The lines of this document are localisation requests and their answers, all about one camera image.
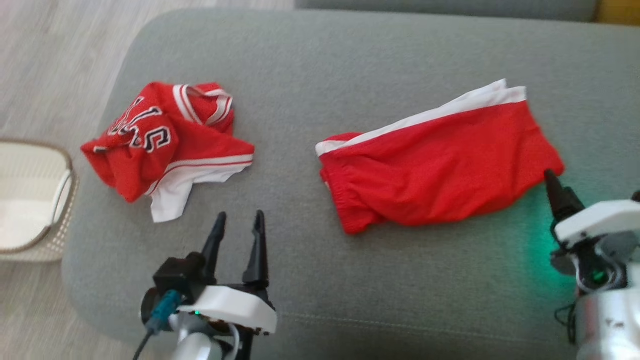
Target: gray ottoman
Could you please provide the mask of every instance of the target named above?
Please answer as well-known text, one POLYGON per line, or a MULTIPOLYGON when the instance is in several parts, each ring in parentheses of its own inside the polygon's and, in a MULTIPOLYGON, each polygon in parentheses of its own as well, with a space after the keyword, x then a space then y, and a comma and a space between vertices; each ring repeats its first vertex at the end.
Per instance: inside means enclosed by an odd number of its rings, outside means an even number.
MULTIPOLYGON (((256 209, 267 220, 278 332, 254 359, 569 359, 554 310, 573 281, 548 255, 544 188, 458 224, 371 227, 346 236, 318 176, 317 142, 369 131, 507 78, 563 157, 566 184, 592 202, 640 179, 640 29, 434 15, 187 10, 137 37, 100 122, 150 81, 217 81, 235 97, 236 136, 255 163, 225 184, 193 188, 185 214, 153 224, 82 174, 63 276, 78 313, 137 344, 140 299, 170 256, 200 249, 229 215, 218 263, 241 279, 256 209)), ((151 345, 170 350, 165 334, 151 345)))

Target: folded red shorts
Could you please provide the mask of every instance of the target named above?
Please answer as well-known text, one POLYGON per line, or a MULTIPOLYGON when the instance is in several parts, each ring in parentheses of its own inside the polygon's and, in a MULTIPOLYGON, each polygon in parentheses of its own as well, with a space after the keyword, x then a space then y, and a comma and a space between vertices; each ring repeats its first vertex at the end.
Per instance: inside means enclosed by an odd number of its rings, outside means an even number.
POLYGON ((564 172, 527 105, 524 87, 498 81, 369 133, 316 145, 320 176, 344 231, 393 221, 456 222, 502 210, 564 172))
POLYGON ((232 136, 231 103, 216 83, 151 83, 81 148, 126 201, 149 195, 154 221, 173 220, 182 215, 193 184, 223 183, 252 164, 253 145, 232 136))

